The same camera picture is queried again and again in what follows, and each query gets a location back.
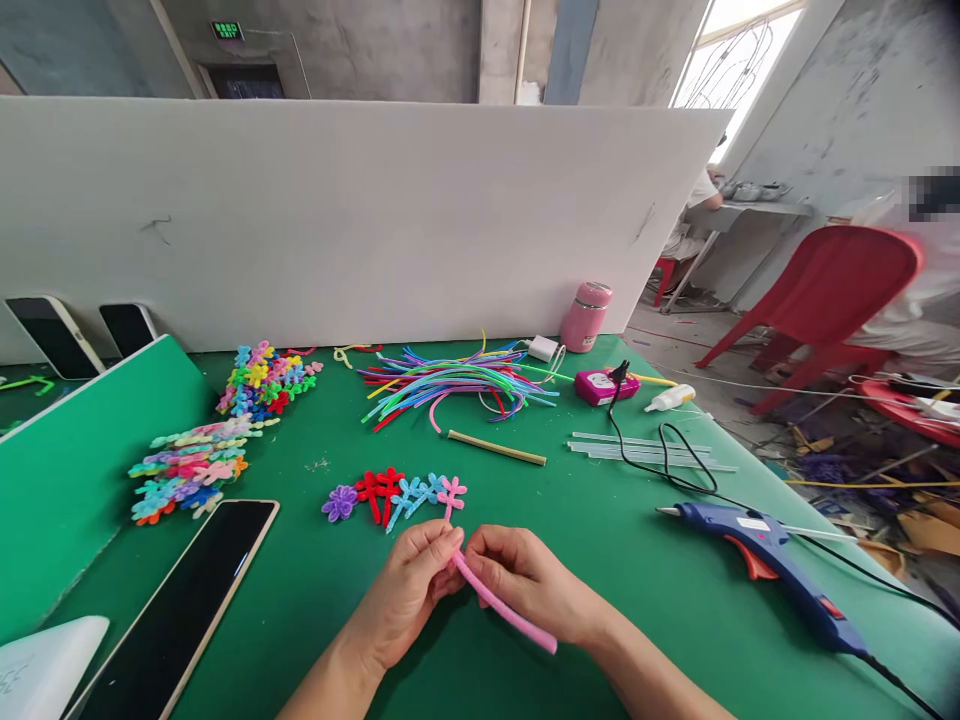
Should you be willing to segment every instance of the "black cable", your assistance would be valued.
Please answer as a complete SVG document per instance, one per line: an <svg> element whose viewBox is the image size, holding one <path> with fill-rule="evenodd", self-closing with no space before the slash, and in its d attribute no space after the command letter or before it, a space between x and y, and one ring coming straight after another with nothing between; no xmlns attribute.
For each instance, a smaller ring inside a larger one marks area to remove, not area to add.
<svg viewBox="0 0 960 720"><path fill-rule="evenodd" d="M658 475L664 478L665 480L669 481L673 485L679 487L681 490L698 493L700 495L709 495L711 497L719 498L724 502L728 502L731 505L736 505L738 507L741 507L744 510L747 510L749 512L753 512L753 513L757 512L757 510L750 507L749 505L745 505L742 502L738 502L737 500L733 500L732 498L724 497L723 495L720 494L719 486L717 484L717 479L713 476L713 473L710 472L707 466L703 464L703 461L700 459L700 456L694 452L692 447L690 447L690 443L687 442L687 439L683 436L683 433L681 433L679 430L677 430L677 428L675 428L673 425L670 425L669 423L663 423L660 425L660 444L663 447L663 466L664 466L663 471L657 470L656 468L648 467L646 465L641 465L639 463L634 462L633 460L630 460L627 457L625 444L623 442L623 433L620 432L620 426L617 425L617 421L613 418L613 408L617 404L617 400L620 399L620 384L623 382L623 379L626 377L627 367L629 367L629 363L626 360L624 360L622 363L620 363L620 366L617 369L615 369L613 372L610 373L610 378L611 380L613 380L614 384L616 385L616 389L613 392L613 400L611 400L610 404L607 406L607 417L610 418L610 422L613 423L613 428L614 430L617 431L617 437L620 439L620 457L623 458L623 461L627 463L627 465L635 467L638 470L646 470L649 473ZM679 437L681 442L683 442L684 446L693 456L693 459L697 461L697 464L700 466L700 469L707 474L707 477L710 479L711 487L703 487L702 485L697 485L696 483L690 482L686 478L679 477L670 472L670 460L668 455L667 439L663 434L663 428L665 427L670 428L677 434L677 437Z"/></svg>
<svg viewBox="0 0 960 720"><path fill-rule="evenodd" d="M930 707L930 705L928 705L927 702L922 697L920 697L913 690L911 690L906 685L904 685L903 680L897 677L890 668L888 668L882 662L877 660L873 655L857 655L857 657L859 657L867 665L869 665L878 673L880 673L880 675L883 677L884 680L889 682L894 687L899 688L901 691L903 691L903 693L908 698L910 698L917 705L922 707L930 717L934 718L934 720L943 720L943 715L941 715L932 707Z"/></svg>
<svg viewBox="0 0 960 720"><path fill-rule="evenodd" d="M836 552L835 550L831 550L829 547L827 547L826 545L824 545L824 544L821 543L820 541L815 540L814 538L807 537L806 535L800 535L800 536L798 536L798 537L800 537L800 538L803 539L803 540L806 540L806 541L807 541L808 543L810 543L811 545L816 545L818 548L820 548L820 549L823 550L824 552L829 553L830 555L833 555L835 558L837 558L837 560L840 560L841 562L849 565L850 567L852 567L852 568L853 568L854 570L856 570L857 572L863 573L864 575L866 575L866 576L867 576L868 578L870 578L871 580L874 580L874 581L880 583L881 585L884 585L884 586L890 588L891 590L896 590L898 593L900 593L900 594L903 595L904 597L908 597L908 598L910 598L911 600L913 600L914 602L919 603L920 605L923 605L924 607L930 608L930 609L933 610L935 613L937 613L938 615L940 615L940 616L941 616L944 620L946 620L948 623L950 623L951 625L953 625L954 629L956 629L958 632L960 632L960 620L958 620L958 619L957 619L956 617L954 617L951 613L947 612L947 611L944 610L942 607L940 607L939 605L937 605L935 602L931 602L930 600L927 600L927 598L923 597L922 595L917 595L916 593L911 592L910 590L906 590L906 589L904 589L904 588L902 588L902 587L899 587L899 586L897 586L897 585L894 585L894 584L891 583L891 582L887 582L887 581L884 580L882 577L879 577L878 575L874 575L872 572L870 572L870 571L867 570L866 568L860 567L860 566L857 565L855 562L853 562L853 560L850 560L850 559L848 559L848 558L845 558L845 557L844 557L843 555L841 555L840 553Z"/></svg>
<svg viewBox="0 0 960 720"><path fill-rule="evenodd" d="M630 363L627 360L624 360L622 363L620 363L619 367L617 367L613 372L610 373L610 379L613 380L614 385L616 386L616 389L614 390L613 399L610 401L610 405L607 406L607 417L610 418L610 422L613 424L613 428L617 431L617 438L619 438L620 440L620 456L623 458L623 461L628 465L630 465L631 467L637 468L638 470L646 470L649 473L658 475L659 477L666 479L672 485L675 485L681 490L698 493L700 495L708 495L710 497L715 497L719 500L723 500L724 502L728 502L731 505L736 505L737 507L741 507L750 513L756 513L759 516L761 513L756 508L750 507L745 503L739 502L737 500L728 498L720 494L719 492L720 486L717 483L717 479L713 476L713 473L711 473L710 470L707 468L707 466L704 465L703 461L700 459L700 456L697 455L696 451L690 446L690 443L687 442L687 438L684 437L683 433L680 432L675 426L671 425L670 423L660 423L660 426L658 428L658 432L660 435L660 445L663 448L663 471L657 470L656 468L648 467L646 465L641 465L627 458L625 443L623 442L623 433L620 432L620 426L617 425L617 421L613 417L613 408L614 406L616 406L617 400L620 399L620 386L627 375L627 368L629 366L630 366ZM683 443L684 447L686 447L690 455L693 456L693 459L697 461L697 465L700 466L700 469L703 470L707 478L710 480L709 487L703 487L702 485L697 485L696 483L690 482L686 478L678 477L677 475L674 475L673 473L670 472L670 455L669 455L669 449L667 447L667 439L663 433L664 428L670 428L671 430L673 430L676 436ZM896 590L898 593L910 598L914 602L920 603L921 605L924 605L925 607L928 607L931 610L937 612L943 618L945 618L951 625L953 625L954 628L960 631L960 621L958 621L952 615L944 611L936 603L933 603L927 600L925 597L917 595L916 593L910 592L909 590L904 590L903 588L897 587L891 582L887 582L883 578L878 577L877 575L874 575L869 570L860 567L852 560L848 560L847 558L843 557L843 555L841 555L840 553L835 552L834 550L831 550L830 548L828 548L826 545L819 542L818 540L807 537L805 535L800 535L800 537L806 540L807 542L813 545L816 545L818 548L820 548L821 550L824 550L830 555L833 555L838 560L841 560L842 562L852 567L854 570L860 573L863 573L864 575L871 578L872 580L875 580L881 585L884 585L888 588ZM905 695L907 695L907 697L909 697L917 705L923 708L923 710L926 711L930 715L930 717L934 718L935 720L943 720L942 715L940 715L936 710L934 710L923 698L921 698L919 695L913 692L913 690L908 688L906 684L903 682L903 680L901 680L896 674L894 674L892 670L890 670L890 668L888 668L886 665L884 665L879 660L877 660L877 658L875 658L873 655L865 655L865 656L858 655L857 657L859 657L861 660L867 663L867 665L869 665L874 670L876 670L887 682L889 682L891 685L901 690Z"/></svg>

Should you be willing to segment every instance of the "phone screen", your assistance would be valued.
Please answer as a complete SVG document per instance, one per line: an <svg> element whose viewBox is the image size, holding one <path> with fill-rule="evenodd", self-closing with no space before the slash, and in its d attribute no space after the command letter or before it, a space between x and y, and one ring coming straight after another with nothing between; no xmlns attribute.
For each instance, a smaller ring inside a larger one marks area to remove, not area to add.
<svg viewBox="0 0 960 720"><path fill-rule="evenodd" d="M217 506L68 720L165 717L276 507L258 501Z"/></svg>
<svg viewBox="0 0 960 720"><path fill-rule="evenodd" d="M40 346L60 377L86 380L100 373L49 300L10 298L7 307Z"/></svg>
<svg viewBox="0 0 960 720"><path fill-rule="evenodd" d="M130 357L156 339L144 312L143 308L132 303L100 306L100 315L123 357Z"/></svg>

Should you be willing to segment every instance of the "concrete wall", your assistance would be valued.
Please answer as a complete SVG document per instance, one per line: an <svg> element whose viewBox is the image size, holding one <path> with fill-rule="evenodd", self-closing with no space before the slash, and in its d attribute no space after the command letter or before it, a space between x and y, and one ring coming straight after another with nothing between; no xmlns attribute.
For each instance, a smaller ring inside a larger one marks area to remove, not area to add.
<svg viewBox="0 0 960 720"><path fill-rule="evenodd" d="M547 85L560 0L532 0L523 79ZM523 0L483 0L480 38L481 105L513 105Z"/></svg>
<svg viewBox="0 0 960 720"><path fill-rule="evenodd" d="M20 86L10 77L10 73L0 63L0 95L23 95Z"/></svg>
<svg viewBox="0 0 960 720"><path fill-rule="evenodd" d="M164 0L187 56L201 65L274 62L289 97L475 102L480 0ZM217 40L211 20L246 42ZM252 30L271 31L259 34Z"/></svg>
<svg viewBox="0 0 960 720"><path fill-rule="evenodd" d="M931 166L960 164L957 28L944 5L847 0L737 173L783 181L821 217L783 231L782 251L738 301L753 307L822 216ZM694 278L729 300L781 229L759 221L721 238Z"/></svg>
<svg viewBox="0 0 960 720"><path fill-rule="evenodd" d="M27 95L192 97L149 0L4 0L0 60Z"/></svg>
<svg viewBox="0 0 960 720"><path fill-rule="evenodd" d="M581 105L666 107L707 0L601 0Z"/></svg>

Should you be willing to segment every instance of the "pink thermos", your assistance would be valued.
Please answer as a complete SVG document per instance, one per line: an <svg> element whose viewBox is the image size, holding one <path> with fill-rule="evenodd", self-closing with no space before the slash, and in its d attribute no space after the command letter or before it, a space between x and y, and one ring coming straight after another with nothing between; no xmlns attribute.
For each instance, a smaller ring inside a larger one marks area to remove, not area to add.
<svg viewBox="0 0 960 720"><path fill-rule="evenodd" d="M585 282L577 290L567 316L560 324L560 342L570 352L589 352L607 314L613 290L603 283Z"/></svg>

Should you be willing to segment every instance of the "human hand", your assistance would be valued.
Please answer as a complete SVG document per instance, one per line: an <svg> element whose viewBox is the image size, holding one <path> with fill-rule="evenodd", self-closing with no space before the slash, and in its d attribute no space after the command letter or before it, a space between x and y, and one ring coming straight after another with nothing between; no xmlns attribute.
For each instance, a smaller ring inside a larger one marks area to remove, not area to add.
<svg viewBox="0 0 960 720"><path fill-rule="evenodd" d="M609 605L529 530L481 525L464 555L494 595L561 642L583 645L599 631Z"/></svg>
<svg viewBox="0 0 960 720"><path fill-rule="evenodd" d="M407 529L383 570L344 626L344 644L364 668L382 677L400 662L420 635L437 602L459 589L450 563L463 543L463 528L430 520Z"/></svg>

